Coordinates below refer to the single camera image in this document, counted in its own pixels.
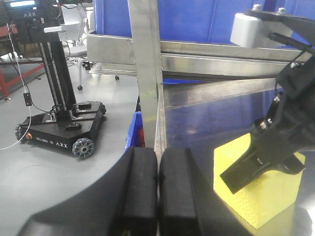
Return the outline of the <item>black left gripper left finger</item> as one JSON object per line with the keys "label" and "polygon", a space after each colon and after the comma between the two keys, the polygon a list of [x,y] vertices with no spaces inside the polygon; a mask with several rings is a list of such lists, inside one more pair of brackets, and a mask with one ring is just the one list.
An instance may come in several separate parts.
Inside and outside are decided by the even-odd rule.
{"label": "black left gripper left finger", "polygon": [[158,164],[152,148],[130,147],[99,180],[33,214],[20,236],[154,236]]}

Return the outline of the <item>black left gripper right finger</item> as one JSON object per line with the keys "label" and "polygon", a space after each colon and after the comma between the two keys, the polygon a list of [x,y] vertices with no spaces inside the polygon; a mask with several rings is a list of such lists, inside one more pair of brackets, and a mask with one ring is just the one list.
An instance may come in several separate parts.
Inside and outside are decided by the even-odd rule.
{"label": "black left gripper right finger", "polygon": [[214,193],[187,148],[167,148],[159,168],[162,236],[249,236]]}

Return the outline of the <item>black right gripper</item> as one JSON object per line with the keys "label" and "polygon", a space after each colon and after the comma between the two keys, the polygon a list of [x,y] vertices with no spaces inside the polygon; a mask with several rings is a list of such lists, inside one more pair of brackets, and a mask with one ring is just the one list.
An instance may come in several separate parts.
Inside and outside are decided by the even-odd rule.
{"label": "black right gripper", "polygon": [[312,56],[304,64],[293,59],[276,77],[283,91],[274,98],[267,115],[254,122],[248,149],[220,174],[232,194],[269,170],[291,175],[300,173],[305,165],[295,152],[315,147],[314,20],[253,10],[247,15],[284,24],[308,43],[279,33],[272,33],[269,38]]}

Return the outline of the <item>black ARX mobile robot base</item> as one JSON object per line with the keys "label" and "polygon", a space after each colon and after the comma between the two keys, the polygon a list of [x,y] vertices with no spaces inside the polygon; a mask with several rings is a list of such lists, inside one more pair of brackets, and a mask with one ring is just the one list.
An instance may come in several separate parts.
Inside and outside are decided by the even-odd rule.
{"label": "black ARX mobile robot base", "polygon": [[82,6],[69,0],[6,0],[4,5],[21,41],[39,46],[54,100],[51,110],[18,124],[16,138],[69,150],[77,159],[90,157],[106,108],[97,101],[76,101],[62,45],[84,28]]}

